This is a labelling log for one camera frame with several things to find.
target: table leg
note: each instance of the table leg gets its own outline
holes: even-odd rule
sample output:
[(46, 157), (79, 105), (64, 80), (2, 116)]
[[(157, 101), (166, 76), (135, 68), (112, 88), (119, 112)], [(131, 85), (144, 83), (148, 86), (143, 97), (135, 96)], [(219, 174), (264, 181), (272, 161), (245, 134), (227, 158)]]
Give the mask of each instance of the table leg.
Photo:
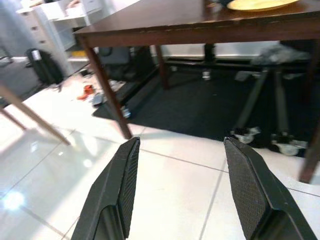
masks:
[(84, 50), (90, 60), (91, 66), (102, 86), (102, 89), (104, 91), (104, 94), (107, 97), (107, 103), (110, 105), (111, 110), (113, 111), (113, 115), (115, 117), (115, 120), (117, 121), (123, 136), (126, 139), (132, 138), (132, 134), (130, 132), (130, 129), (128, 128), (127, 120), (124, 118), (121, 105), (118, 102), (116, 95), (114, 91), (112, 91), (110, 85), (109, 85), (109, 77), (102, 67), (102, 64), (100, 62), (100, 59), (98, 58), (97, 54), (95, 53), (94, 49), (91, 47), (88, 47), (86, 43), (82, 40), (82, 45), (84, 47)]
[(26, 130), (27, 128), (21, 123), (19, 122), (14, 116), (12, 116), (11, 114), (9, 114), (7, 111), (5, 111), (2, 107), (0, 108), (0, 112), (7, 117), (11, 122), (13, 122), (14, 124), (16, 124), (19, 128), (21, 128), (22, 130)]
[(303, 101), (310, 102), (311, 91), (313, 87), (314, 77), (317, 72), (317, 66), (320, 62), (320, 39), (314, 40), (313, 52), (311, 54), (310, 64), (306, 72), (306, 80), (303, 89)]
[(161, 81), (162, 81), (162, 87), (163, 89), (169, 89), (169, 83), (168, 83), (168, 75), (166, 71), (166, 66), (165, 66), (165, 61), (162, 55), (162, 50), (161, 46), (155, 45), (155, 51), (156, 51), (156, 56), (158, 58), (158, 63), (159, 63), (159, 72), (161, 76)]
[(318, 128), (315, 130), (315, 136), (311, 141), (309, 149), (305, 153), (305, 160), (303, 168), (300, 172), (299, 181), (303, 183), (310, 183), (317, 165), (320, 160), (320, 121)]
[(0, 86), (0, 96), (2, 96), (4, 99), (6, 99), (9, 103), (16, 106), (20, 111), (22, 111), (24, 114), (29, 116), (32, 120), (37, 122), (41, 127), (46, 129), (52, 135), (56, 136), (58, 139), (60, 139), (66, 145), (70, 145), (70, 142), (63, 135), (61, 135), (57, 130), (55, 130), (52, 126), (50, 126), (49, 123), (47, 123), (41, 117), (39, 117), (29, 107), (24, 105), (18, 97), (16, 97), (13, 93), (10, 92), (9, 89), (7, 89), (4, 86)]

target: white box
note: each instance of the white box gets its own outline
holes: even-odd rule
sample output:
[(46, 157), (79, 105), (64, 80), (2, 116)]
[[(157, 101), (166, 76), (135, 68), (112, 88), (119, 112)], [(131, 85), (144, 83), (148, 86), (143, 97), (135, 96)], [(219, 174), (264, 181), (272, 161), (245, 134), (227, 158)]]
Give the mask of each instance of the white box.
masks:
[(66, 11), (66, 15), (69, 17), (78, 17), (78, 16), (86, 15), (86, 12), (84, 10), (84, 6), (82, 5), (82, 3), (77, 4), (75, 7), (67, 8), (65, 11)]
[(48, 20), (64, 18), (66, 16), (66, 8), (69, 4), (69, 0), (60, 0), (50, 3), (41, 4), (44, 14)]
[(81, 2), (83, 4), (84, 11), (86, 13), (89, 13), (91, 11), (101, 8), (101, 4), (99, 0), (81, 0)]

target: wheel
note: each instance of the wheel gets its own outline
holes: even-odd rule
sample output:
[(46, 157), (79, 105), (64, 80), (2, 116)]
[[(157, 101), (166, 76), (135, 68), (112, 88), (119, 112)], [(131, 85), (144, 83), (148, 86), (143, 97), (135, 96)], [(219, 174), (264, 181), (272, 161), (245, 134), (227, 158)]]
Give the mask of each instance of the wheel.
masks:
[(243, 143), (243, 144), (249, 144), (251, 143), (255, 137), (253, 135), (249, 135), (249, 136), (240, 136), (240, 135), (237, 135), (236, 136), (238, 138), (238, 140)]
[(210, 70), (203, 71), (202, 72), (202, 79), (205, 81), (211, 80), (211, 71)]
[(176, 67), (176, 66), (171, 66), (170, 69), (172, 72), (178, 71), (178, 67)]
[(129, 110), (129, 108), (127, 108), (126, 106), (121, 107), (122, 110), (122, 114), (124, 116), (124, 118), (128, 119), (131, 117), (131, 112)]
[(296, 146), (292, 146), (289, 144), (284, 145), (278, 145), (280, 153), (286, 155), (286, 156), (295, 156), (299, 153), (299, 148)]

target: black carpet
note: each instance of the black carpet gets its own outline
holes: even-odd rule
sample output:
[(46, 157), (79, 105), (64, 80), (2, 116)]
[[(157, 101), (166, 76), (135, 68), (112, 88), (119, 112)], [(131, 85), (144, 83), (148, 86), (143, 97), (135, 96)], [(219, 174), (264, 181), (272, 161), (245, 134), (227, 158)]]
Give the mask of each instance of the black carpet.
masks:
[[(32, 68), (25, 68), (25, 62), (13, 62), (0, 67), (0, 85), (6, 86), (23, 101), (43, 89)], [(8, 103), (0, 99), (0, 105)]]
[[(169, 130), (177, 133), (223, 141), (236, 123), (255, 79), (234, 80), (236, 72), (215, 71), (210, 81), (203, 81), (201, 73), (175, 73), (169, 81), (170, 90), (163, 90), (159, 77), (152, 79), (128, 102), (132, 116), (130, 123)], [(310, 141), (320, 118), (320, 82), (312, 93), (312, 103), (301, 103), (303, 77), (284, 80), (287, 95), (290, 131), (296, 139)], [(259, 126), (253, 147), (267, 147), (270, 135), (277, 131), (274, 81), (267, 79), (248, 127)], [(106, 105), (93, 113), (96, 117), (112, 117)]]

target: floor tile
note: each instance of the floor tile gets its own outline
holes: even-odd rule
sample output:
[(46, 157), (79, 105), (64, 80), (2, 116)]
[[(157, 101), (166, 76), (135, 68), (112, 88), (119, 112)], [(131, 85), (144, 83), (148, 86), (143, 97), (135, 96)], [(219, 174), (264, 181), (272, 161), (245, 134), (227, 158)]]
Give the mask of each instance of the floor tile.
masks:
[[(50, 124), (61, 128), (74, 130), (83, 118), (91, 117), (95, 111), (90, 98), (85, 101), (77, 100), (83, 94), (83, 88), (88, 82), (84, 78), (70, 77), (62, 85), (62, 90), (46, 88), (31, 96), (23, 103)], [(35, 127), (37, 124), (21, 113), (16, 107), (6, 107), (9, 113), (17, 116), (17, 119), (27, 123), (27, 126)]]
[[(289, 190), (317, 238), (320, 238), (320, 197)], [(228, 173), (223, 173), (208, 218), (203, 240), (245, 240), (232, 197)]]
[[(69, 130), (56, 128), (64, 136)], [(61, 141), (41, 128), (28, 129), (8, 138), (0, 147), (0, 195), (5, 194)]]
[(71, 240), (72, 234), (74, 233), (79, 218), (75, 221), (74, 224), (72, 224), (71, 228), (68, 230), (68, 232), (65, 234), (62, 240)]
[(290, 190), (296, 204), (309, 223), (317, 239), (320, 239), (320, 197)]
[(141, 149), (219, 170), (226, 159), (221, 141), (150, 127), (141, 135)]
[[(16, 106), (12, 104), (9, 106), (6, 106), (4, 110), (7, 111), (10, 115), (12, 115), (15, 119), (17, 119), (20, 123), (22, 123), (27, 129), (37, 128), (39, 126), (35, 121), (33, 121), (30, 117), (28, 117), (26, 114), (24, 114)], [(51, 122), (48, 121), (48, 119), (45, 119), (41, 116), (40, 112), (36, 112), (36, 111), (34, 112), (38, 114), (46, 122), (51, 124)]]
[(1, 240), (60, 240), (61, 235), (43, 225), (21, 209), (0, 207)]
[(73, 132), (70, 146), (59, 145), (13, 191), (24, 206), (62, 233), (80, 215), (89, 189), (119, 144)]
[[(135, 137), (140, 136), (145, 129), (144, 126), (135, 124), (129, 124), (128, 127), (131, 130), (132, 135)], [(78, 124), (76, 130), (84, 134), (108, 139), (121, 144), (127, 141), (123, 137), (118, 123), (110, 119), (94, 116), (86, 117), (83, 118), (81, 123)]]
[(297, 156), (286, 156), (268, 149), (254, 149), (259, 153), (271, 172), (287, 187), (305, 193), (320, 196), (320, 164), (318, 164), (310, 184), (299, 182), (299, 174), (305, 159)]
[(196, 240), (220, 172), (140, 151), (128, 240)]
[(245, 240), (228, 173), (223, 173), (202, 240)]
[(8, 120), (4, 115), (0, 114), (0, 149), (9, 141), (10, 138), (21, 135), (23, 130)]

